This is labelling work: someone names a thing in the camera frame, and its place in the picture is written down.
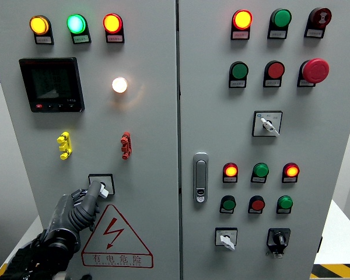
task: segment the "meter display screen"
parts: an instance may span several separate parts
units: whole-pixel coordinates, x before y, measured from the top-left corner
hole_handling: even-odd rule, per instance
[[[24,86],[34,113],[81,112],[81,82],[75,57],[22,58]]]
[[[71,97],[66,69],[32,69],[31,72],[37,98]]]

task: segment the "lightning bolt symbol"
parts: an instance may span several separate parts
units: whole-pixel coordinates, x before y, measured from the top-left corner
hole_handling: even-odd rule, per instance
[[[109,232],[109,230],[111,229],[112,226],[114,226],[114,224],[116,223],[117,219],[113,218],[111,220],[111,222],[109,223],[108,227],[106,228],[104,235],[109,235],[110,233],[115,233],[118,232],[117,236],[114,238],[114,240],[111,243],[108,243],[106,250],[108,250],[109,248],[111,248],[113,246],[114,241],[118,238],[118,236],[123,232],[124,229],[117,229],[114,231]]]

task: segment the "robotic hand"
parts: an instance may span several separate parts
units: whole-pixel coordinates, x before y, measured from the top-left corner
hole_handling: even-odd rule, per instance
[[[69,279],[57,276],[58,272],[65,271],[74,253],[79,251],[79,232],[85,228],[94,231],[96,213],[100,212],[97,197],[106,198],[107,194],[104,184],[93,181],[88,190],[63,195],[49,227],[17,251],[0,280]]]

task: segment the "warning sign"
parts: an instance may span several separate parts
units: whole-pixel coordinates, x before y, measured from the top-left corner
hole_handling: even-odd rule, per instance
[[[153,268],[153,255],[114,205],[106,206],[82,250],[86,267]]]

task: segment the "yellow black hazard stripe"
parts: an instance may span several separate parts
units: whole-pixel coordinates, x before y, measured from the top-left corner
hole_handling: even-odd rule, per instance
[[[350,264],[314,264],[310,278],[350,278]]]

